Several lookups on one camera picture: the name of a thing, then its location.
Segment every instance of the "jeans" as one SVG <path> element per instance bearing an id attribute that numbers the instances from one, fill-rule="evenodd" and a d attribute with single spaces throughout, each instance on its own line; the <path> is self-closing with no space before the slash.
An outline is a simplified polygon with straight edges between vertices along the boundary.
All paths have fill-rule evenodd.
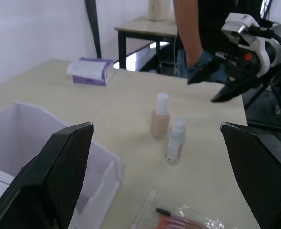
<path id="1" fill-rule="evenodd" d="M 192 78 L 193 75 L 212 60 L 213 55 L 204 50 L 199 61 L 192 68 L 188 69 L 186 52 L 184 49 L 180 49 L 177 54 L 177 76 L 187 79 Z M 229 78 L 225 71 L 225 65 L 221 64 L 220 69 L 214 72 L 207 81 L 226 84 L 229 81 Z"/>

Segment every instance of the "white robot part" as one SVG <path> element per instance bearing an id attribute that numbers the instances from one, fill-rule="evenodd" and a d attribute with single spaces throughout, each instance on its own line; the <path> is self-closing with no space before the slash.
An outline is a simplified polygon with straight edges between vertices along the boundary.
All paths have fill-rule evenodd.
<path id="1" fill-rule="evenodd" d="M 249 35 L 247 33 L 247 29 L 250 26 L 259 27 L 259 24 L 252 16 L 247 14 L 231 13 L 226 18 L 222 31 L 232 43 L 238 44 L 239 47 L 256 53 L 261 63 L 261 69 L 257 74 L 257 77 L 260 78 L 269 71 L 270 59 L 265 49 L 266 39 Z M 239 44 L 241 39 L 244 40 L 243 44 Z"/>

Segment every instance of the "small plastic bottle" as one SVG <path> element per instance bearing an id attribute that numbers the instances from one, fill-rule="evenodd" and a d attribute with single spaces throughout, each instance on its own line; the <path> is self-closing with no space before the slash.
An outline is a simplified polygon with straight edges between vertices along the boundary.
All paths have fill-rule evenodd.
<path id="1" fill-rule="evenodd" d="M 175 119 L 168 134 L 166 159 L 171 164 L 180 162 L 186 139 L 185 119 Z"/>
<path id="2" fill-rule="evenodd" d="M 157 95 L 156 109 L 151 115 L 151 135 L 155 140 L 165 139 L 170 124 L 170 115 L 168 113 L 169 95 L 159 93 Z"/>

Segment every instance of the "black shirt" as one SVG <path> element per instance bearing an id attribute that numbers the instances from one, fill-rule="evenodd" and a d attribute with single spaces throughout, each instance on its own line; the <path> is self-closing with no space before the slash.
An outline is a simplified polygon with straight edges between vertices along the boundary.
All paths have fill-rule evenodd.
<path id="1" fill-rule="evenodd" d="M 198 0 L 199 30 L 203 49 L 212 54 L 236 49 L 237 45 L 232 44 L 221 31 L 225 19 L 231 12 L 235 12 L 250 14 L 258 21 L 261 5 L 262 0 Z"/>

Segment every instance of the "table leg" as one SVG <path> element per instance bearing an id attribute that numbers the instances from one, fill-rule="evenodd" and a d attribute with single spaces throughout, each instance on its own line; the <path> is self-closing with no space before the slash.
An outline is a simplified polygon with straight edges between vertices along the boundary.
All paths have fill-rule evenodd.
<path id="1" fill-rule="evenodd" d="M 126 69 L 126 33 L 118 31 L 119 67 Z"/>
<path id="2" fill-rule="evenodd" d="M 159 55 L 159 51 L 160 51 L 160 42 L 156 42 L 156 55 Z"/>

